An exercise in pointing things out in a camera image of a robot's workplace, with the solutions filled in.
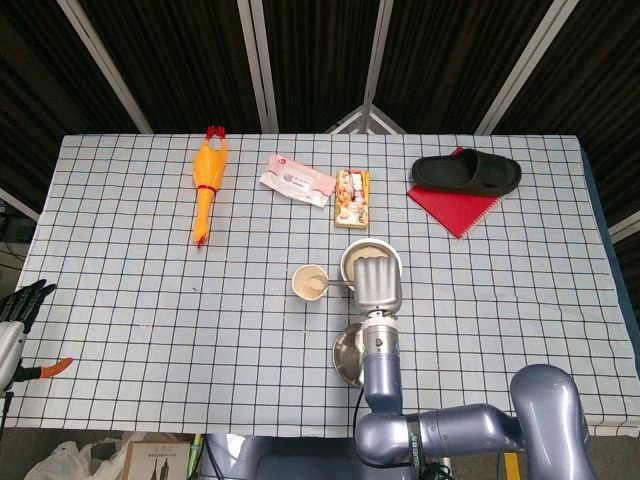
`black slipper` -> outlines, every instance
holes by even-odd
[[[511,192],[522,178],[517,162],[471,149],[453,156],[420,158],[412,173],[416,184],[430,190],[487,197]]]

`red book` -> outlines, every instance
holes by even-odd
[[[462,148],[458,147],[451,155],[461,151]],[[417,185],[412,187],[407,195],[456,238],[463,238],[467,235],[476,223],[500,202],[500,197],[436,192]]]

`metal bowl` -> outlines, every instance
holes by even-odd
[[[345,382],[354,387],[364,384],[363,350],[361,323],[348,325],[333,344],[333,367]]]
[[[342,254],[342,259],[340,260],[340,274],[342,275],[342,279],[345,282],[353,282],[355,280],[353,278],[347,277],[347,260],[357,250],[365,247],[375,247],[380,250],[384,250],[389,254],[390,257],[395,257],[395,259],[398,261],[398,266],[400,267],[400,275],[402,275],[402,260],[400,260],[400,255],[398,255],[398,252],[395,248],[393,248],[387,242],[383,242],[382,240],[378,240],[377,238],[363,238],[362,240],[357,240],[349,245]],[[353,285],[349,285],[349,288],[351,290],[354,290]]]

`table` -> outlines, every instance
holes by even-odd
[[[489,402],[513,413],[511,376],[543,362],[573,374],[592,431],[638,435],[634,350],[575,137],[232,135],[212,238],[197,249],[202,138],[65,137],[20,284],[58,284],[25,364],[76,360],[53,381],[16,385],[9,425],[350,435],[359,392],[331,347],[360,318],[347,290],[305,303],[289,279],[305,263],[338,278],[344,249],[373,236],[404,264],[406,412]],[[523,170],[464,240],[406,195],[415,159],[457,145]],[[368,230],[335,228],[332,207],[259,184],[275,152],[332,175],[370,170]]]

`rubber chicken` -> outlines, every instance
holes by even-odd
[[[209,146],[214,135],[220,137],[220,150]],[[216,192],[222,185],[222,175],[227,166],[227,141],[224,127],[211,126],[193,161],[193,183],[198,189],[198,216],[193,227],[193,241],[200,248],[209,238],[209,210]]]

